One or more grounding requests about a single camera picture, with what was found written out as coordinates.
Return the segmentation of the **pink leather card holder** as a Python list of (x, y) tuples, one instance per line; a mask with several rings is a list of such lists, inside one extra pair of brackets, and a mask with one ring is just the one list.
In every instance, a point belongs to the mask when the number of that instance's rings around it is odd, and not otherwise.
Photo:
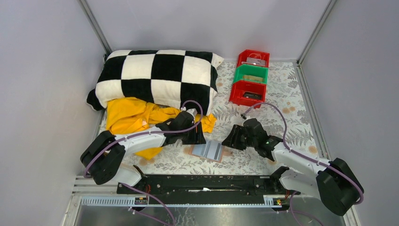
[(209, 161), (222, 162), (223, 157), (232, 156), (232, 150), (219, 141), (206, 140), (205, 144), (192, 145), (188, 154)]

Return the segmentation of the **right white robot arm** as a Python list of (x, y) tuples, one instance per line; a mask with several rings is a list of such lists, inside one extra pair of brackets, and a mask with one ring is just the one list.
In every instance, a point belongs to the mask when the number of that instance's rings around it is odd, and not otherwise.
[(364, 188), (344, 160), (295, 154), (285, 147), (283, 139), (268, 135), (257, 119), (235, 124), (222, 145), (242, 151), (252, 147), (261, 157), (282, 163), (271, 178), (286, 190), (319, 199), (338, 216), (345, 215), (364, 194)]

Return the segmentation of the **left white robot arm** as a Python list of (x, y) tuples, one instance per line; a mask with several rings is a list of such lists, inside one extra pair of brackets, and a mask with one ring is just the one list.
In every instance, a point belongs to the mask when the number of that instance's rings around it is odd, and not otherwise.
[(101, 132), (80, 157), (85, 167), (84, 176), (91, 176), (97, 185), (109, 181), (136, 185), (143, 174), (137, 167), (123, 166), (123, 159), (149, 148), (174, 144), (178, 140), (194, 144), (190, 132), (202, 132), (200, 123), (195, 122), (196, 114), (196, 109), (182, 111), (174, 119), (131, 134), (113, 135), (108, 130)]

